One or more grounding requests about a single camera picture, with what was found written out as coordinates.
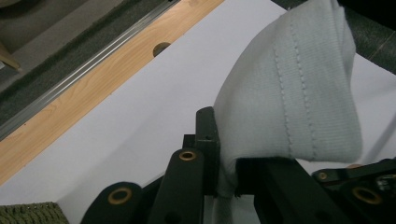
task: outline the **light gray cloth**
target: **light gray cloth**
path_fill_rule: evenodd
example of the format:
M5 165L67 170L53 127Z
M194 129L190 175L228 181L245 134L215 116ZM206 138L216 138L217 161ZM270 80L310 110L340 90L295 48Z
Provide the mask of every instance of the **light gray cloth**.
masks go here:
M221 197L233 196L239 158L359 158L361 129L350 91L354 55L335 0L305 2L253 38L214 104Z

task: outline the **stitching line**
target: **stitching line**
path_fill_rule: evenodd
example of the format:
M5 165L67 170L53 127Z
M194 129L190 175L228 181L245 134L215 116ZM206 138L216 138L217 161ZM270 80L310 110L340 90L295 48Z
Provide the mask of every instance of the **stitching line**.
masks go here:
M304 107L305 107L305 112L306 116L308 117L308 126L309 130L311 132L311 141L312 141L312 148L313 148L313 157L311 160L314 160L315 157L317 156L317 147L316 147L316 138L315 138L315 129L314 129L314 124L312 122L312 116L311 116L311 110L310 110L310 104L308 101L308 95L306 93L306 85L305 85L305 78L304 78L304 73L303 73L303 68L301 67L301 57L300 57L300 51L298 50L298 43L297 43L297 34L294 30L294 26L291 23L290 24L290 31L291 31L291 36L294 42L294 50L296 53L297 57L297 66L298 66L298 71L300 74L300 80L302 83L302 90L303 90L303 95L304 95Z
M286 111L286 99L285 99L285 86L283 85L283 76L280 73L280 68L279 68L279 56L276 53L276 46L274 46L274 54L275 54L275 62L276 62L276 71L277 75L279 77L279 83L280 83L280 93L282 95L282 105L283 105L283 111L284 111L284 117L285 117L285 126L286 126L286 134L288 135L288 140L289 140L289 157L291 157L291 148L292 148L292 141L291 141L291 135L290 135L290 127L289 127L289 116L288 112Z

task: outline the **stitched seam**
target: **stitched seam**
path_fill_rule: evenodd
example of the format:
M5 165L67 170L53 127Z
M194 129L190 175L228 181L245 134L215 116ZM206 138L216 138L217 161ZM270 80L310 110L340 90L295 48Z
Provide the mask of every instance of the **stitched seam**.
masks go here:
M311 141L312 141L312 149L313 149L313 155L312 155L313 157L311 160L314 160L315 157L317 156L315 129L314 129L314 124L312 122L311 108L310 108L310 104L308 101L308 94L306 93L306 85L305 85L305 77L304 77L304 73L303 73L303 68L301 67L301 57L300 57L300 51L298 50L297 34L294 30L294 26L292 23L290 24L290 31L291 31L291 37L294 42L294 50L295 50L296 58L297 58L298 72L299 72L300 80L301 80L301 84L302 84L305 113L306 113L306 116L308 117L308 127L309 127L309 131L311 132Z
M288 135L288 141L289 141L288 152L289 152L289 157L291 157L292 141L291 141L290 127L289 127L290 121L289 121L288 112L286 110L285 86L283 85L283 76L279 68L279 57L276 53L276 46L274 46L274 54L275 54L277 76L279 77L279 83L280 83L280 93L282 95L283 116L285 117L286 134Z

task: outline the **brass ring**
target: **brass ring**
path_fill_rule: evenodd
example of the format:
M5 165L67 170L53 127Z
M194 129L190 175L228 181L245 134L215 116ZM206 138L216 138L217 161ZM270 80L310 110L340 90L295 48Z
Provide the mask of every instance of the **brass ring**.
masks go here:
M376 192L364 188L364 187L355 187L353 190L353 195L355 197L365 203L369 204L381 204L382 198Z
M120 198L120 199L115 198L114 196L117 193L120 193L120 192L124 192L124 193L126 193L126 195L123 198ZM128 200L131 199L131 197L132 197L132 191L130 189L128 189L128 188L119 188L119 189L115 189L113 192L111 192L108 195L107 199L108 199L109 203L117 205L117 204L126 203Z
M182 151L180 154L178 154L178 157L183 161L192 161L197 158L197 154L195 154L193 151Z

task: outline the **white paper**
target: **white paper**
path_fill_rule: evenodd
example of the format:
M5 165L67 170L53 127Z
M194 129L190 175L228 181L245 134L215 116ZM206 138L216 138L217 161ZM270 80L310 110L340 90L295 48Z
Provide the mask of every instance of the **white paper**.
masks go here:
M245 46L284 11L269 0L225 1L3 184L0 204L56 202L79 223L105 187L145 186L194 133L195 112L214 104ZM396 78L361 56L353 73L367 153L396 114Z

